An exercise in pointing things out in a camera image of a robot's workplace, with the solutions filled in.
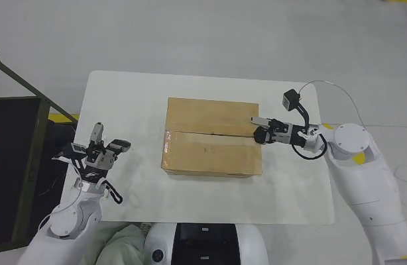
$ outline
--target box flap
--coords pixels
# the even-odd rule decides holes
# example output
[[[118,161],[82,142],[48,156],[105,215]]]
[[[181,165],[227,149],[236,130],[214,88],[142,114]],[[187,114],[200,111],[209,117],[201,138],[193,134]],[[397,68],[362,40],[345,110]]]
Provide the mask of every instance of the box flap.
[[[161,167],[203,175],[261,175],[261,146],[253,138],[165,132]]]
[[[168,98],[166,131],[252,137],[256,103]]]

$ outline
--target black cable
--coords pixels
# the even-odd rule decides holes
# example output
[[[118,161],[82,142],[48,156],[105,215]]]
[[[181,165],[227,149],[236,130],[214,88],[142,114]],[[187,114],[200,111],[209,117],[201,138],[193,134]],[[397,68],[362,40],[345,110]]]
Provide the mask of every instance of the black cable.
[[[310,116],[308,115],[308,112],[304,108],[304,106],[301,105],[301,103],[298,103],[298,106],[296,106],[296,109],[301,114],[301,116],[304,118],[305,129],[306,129],[306,131],[308,133],[308,129],[310,128]]]
[[[107,181],[103,181],[103,184],[107,184],[106,188],[109,190],[109,193],[111,194],[113,200],[117,203],[117,204],[121,204],[123,202],[123,198],[121,197],[121,195],[119,195],[118,191]]]
[[[303,154],[299,153],[299,152],[296,150],[296,147],[295,147],[294,145],[292,145],[292,149],[295,151],[296,154],[298,154],[300,157],[302,157],[302,158],[305,159],[305,160],[315,160],[315,159],[321,158],[322,156],[324,156],[325,152],[327,151],[327,142],[326,142],[326,140],[324,139],[324,136],[323,136],[322,134],[319,134],[319,136],[320,136],[321,139],[323,140],[324,149],[323,149],[323,152],[321,152],[321,154],[319,154],[318,156],[314,156],[314,157],[307,157],[307,156],[304,156]]]

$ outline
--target gray floor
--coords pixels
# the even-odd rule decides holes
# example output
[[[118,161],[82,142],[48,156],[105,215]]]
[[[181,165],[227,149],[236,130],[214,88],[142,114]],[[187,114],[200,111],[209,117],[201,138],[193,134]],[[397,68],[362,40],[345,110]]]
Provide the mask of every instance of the gray floor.
[[[71,113],[93,70],[329,80],[394,170],[407,165],[407,5],[378,0],[0,0],[0,57]],[[325,123],[358,123],[318,85]],[[28,95],[0,73],[0,96]],[[407,179],[407,169],[402,173]],[[407,184],[398,181],[407,217]],[[261,226],[271,264],[370,264],[333,185],[330,226]]]

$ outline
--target white table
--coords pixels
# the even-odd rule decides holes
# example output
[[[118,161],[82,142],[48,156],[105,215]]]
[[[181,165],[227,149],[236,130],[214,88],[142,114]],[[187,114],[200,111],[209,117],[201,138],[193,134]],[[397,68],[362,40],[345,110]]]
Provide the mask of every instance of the white table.
[[[282,95],[302,83],[199,76],[94,71],[89,76],[76,133],[87,145],[96,122],[105,143],[131,142],[107,179],[123,196],[101,200],[103,221],[332,224],[333,201],[324,159],[305,161],[291,146],[262,147],[263,174],[245,179],[169,176],[161,168],[168,97],[259,103],[261,117],[303,124]],[[311,123],[320,123],[316,90],[302,92]],[[75,180],[69,169],[62,200]]]

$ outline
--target black panel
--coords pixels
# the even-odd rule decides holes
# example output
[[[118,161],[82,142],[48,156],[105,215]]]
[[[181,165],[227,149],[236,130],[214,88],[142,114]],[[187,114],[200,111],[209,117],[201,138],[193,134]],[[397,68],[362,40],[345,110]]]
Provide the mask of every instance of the black panel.
[[[0,243],[17,216],[40,99],[0,99]]]
[[[240,265],[236,226],[177,224],[173,265]]]

